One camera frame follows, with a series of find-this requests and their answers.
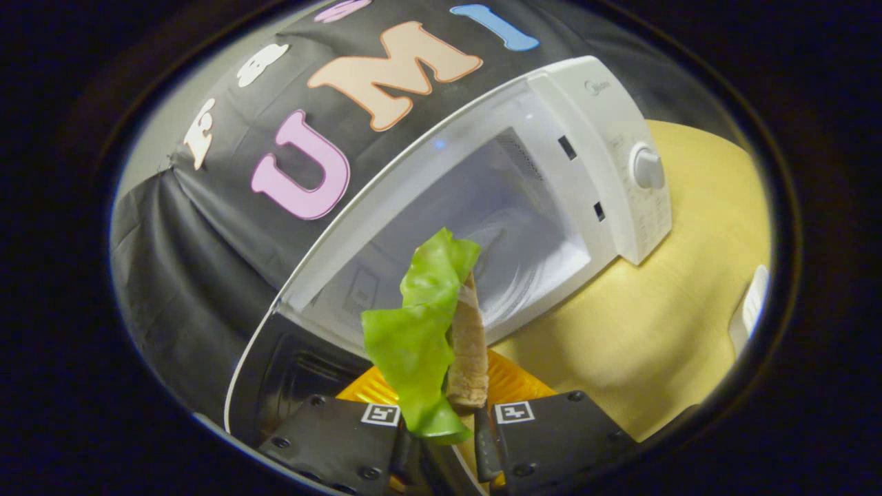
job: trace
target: black cloth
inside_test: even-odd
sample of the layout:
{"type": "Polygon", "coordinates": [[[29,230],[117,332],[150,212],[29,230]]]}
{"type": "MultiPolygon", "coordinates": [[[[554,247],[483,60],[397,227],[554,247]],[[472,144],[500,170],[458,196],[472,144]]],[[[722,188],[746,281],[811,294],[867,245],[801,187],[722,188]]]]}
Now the black cloth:
{"type": "MultiPolygon", "coordinates": [[[[686,124],[736,140],[734,127],[711,95],[662,53],[599,16],[558,2],[487,1],[497,15],[540,45],[504,48],[485,27],[450,8],[459,2],[373,2],[324,24],[313,15],[267,44],[289,44],[284,56],[245,88],[230,68],[203,101],[213,143],[200,170],[179,143],[170,169],[120,198],[110,233],[111,266],[132,340],[165,385],[189,408],[222,425],[223,402],[235,365],[273,297],[336,214],[396,155],[432,126],[492,88],[547,64],[576,56],[601,59],[634,96],[644,116],[686,124]],[[339,56],[386,57],[379,35],[410,20],[484,65],[432,93],[409,97],[414,107],[391,129],[375,132],[370,115],[329,86],[307,80],[339,56]],[[351,176],[340,203],[315,221],[297,219],[251,190],[254,168],[267,153],[310,188],[321,168],[295,147],[274,143],[295,110],[349,160],[351,176]]],[[[342,350],[329,349],[328,359],[342,350]]]]}

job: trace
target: blue letter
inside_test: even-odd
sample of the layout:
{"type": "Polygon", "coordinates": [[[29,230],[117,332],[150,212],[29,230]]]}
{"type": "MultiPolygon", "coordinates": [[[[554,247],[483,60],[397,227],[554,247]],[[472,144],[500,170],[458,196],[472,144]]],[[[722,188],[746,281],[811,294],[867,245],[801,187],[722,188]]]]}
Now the blue letter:
{"type": "Polygon", "coordinates": [[[525,52],[539,46],[539,40],[527,36],[512,26],[505,19],[494,14],[487,5],[471,4],[453,7],[450,12],[458,16],[472,18],[505,41],[505,47],[516,52],[525,52]]]}

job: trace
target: bread slice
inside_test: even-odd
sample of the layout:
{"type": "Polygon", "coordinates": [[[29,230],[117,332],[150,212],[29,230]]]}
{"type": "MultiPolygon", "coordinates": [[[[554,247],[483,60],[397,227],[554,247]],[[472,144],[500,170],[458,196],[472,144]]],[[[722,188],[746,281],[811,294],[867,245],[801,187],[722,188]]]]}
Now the bread slice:
{"type": "Polygon", "coordinates": [[[457,410],[480,408],[487,401],[487,343],[478,309],[475,277],[469,274],[451,324],[453,363],[447,369],[447,400],[457,410]]]}

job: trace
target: microwave knob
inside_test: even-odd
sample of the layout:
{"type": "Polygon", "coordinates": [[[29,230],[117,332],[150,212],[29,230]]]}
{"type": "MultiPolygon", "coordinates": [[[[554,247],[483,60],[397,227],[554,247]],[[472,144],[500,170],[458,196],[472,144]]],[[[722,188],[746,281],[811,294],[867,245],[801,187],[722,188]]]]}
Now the microwave knob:
{"type": "Polygon", "coordinates": [[[641,147],[632,155],[634,182],[643,189],[659,190],[664,187],[662,158],[648,147],[641,147]]]}

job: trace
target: screw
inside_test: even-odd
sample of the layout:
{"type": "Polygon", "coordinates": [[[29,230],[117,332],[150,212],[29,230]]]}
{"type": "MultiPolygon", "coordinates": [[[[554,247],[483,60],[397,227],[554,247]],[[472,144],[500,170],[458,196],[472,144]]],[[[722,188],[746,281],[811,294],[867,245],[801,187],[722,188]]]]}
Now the screw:
{"type": "Polygon", "coordinates": [[[380,478],[380,471],[371,467],[362,468],[358,475],[368,480],[377,480],[380,478]]]}
{"type": "Polygon", "coordinates": [[[282,449],[291,446],[291,442],[285,438],[273,438],[273,445],[282,449]]]}
{"type": "Polygon", "coordinates": [[[522,463],[521,465],[515,465],[512,472],[518,477],[526,477],[533,474],[535,469],[533,468],[533,465],[525,465],[522,463]]]}

